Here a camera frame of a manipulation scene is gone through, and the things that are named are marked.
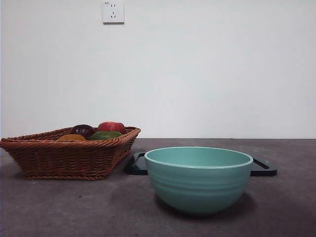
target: brown wicker basket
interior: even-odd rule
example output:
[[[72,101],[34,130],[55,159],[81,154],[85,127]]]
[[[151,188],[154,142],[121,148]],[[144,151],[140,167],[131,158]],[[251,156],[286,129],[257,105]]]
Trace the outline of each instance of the brown wicker basket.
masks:
[[[28,179],[101,180],[130,154],[140,132],[125,127],[120,137],[96,141],[57,141],[71,127],[51,132],[2,138],[0,147],[20,166]]]

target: electrical outlet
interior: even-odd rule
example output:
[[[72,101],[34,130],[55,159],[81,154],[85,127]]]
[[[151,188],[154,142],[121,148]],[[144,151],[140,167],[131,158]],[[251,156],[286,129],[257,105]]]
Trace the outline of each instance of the electrical outlet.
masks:
[[[109,0],[103,4],[103,24],[124,23],[124,2]]]

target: ceramic bowl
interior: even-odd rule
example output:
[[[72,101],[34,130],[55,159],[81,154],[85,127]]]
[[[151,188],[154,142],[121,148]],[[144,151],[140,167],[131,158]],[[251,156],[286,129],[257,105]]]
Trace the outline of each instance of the ceramic bowl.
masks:
[[[214,214],[244,192],[253,163],[245,153],[211,147],[168,147],[145,153],[151,184],[168,205]]]

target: green fruit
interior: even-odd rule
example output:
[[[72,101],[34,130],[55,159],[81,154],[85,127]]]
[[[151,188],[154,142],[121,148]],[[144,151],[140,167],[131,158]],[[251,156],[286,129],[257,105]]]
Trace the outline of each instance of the green fruit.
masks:
[[[89,140],[105,140],[120,136],[122,136],[122,134],[117,131],[99,131],[90,136]]]

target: black tray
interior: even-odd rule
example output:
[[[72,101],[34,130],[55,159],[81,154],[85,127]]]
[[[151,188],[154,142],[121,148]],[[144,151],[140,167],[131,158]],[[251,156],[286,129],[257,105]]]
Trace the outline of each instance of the black tray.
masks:
[[[135,153],[127,163],[124,171],[132,175],[148,175],[144,157],[145,153]],[[276,174],[277,169],[268,161],[253,158],[250,176],[275,176]]]

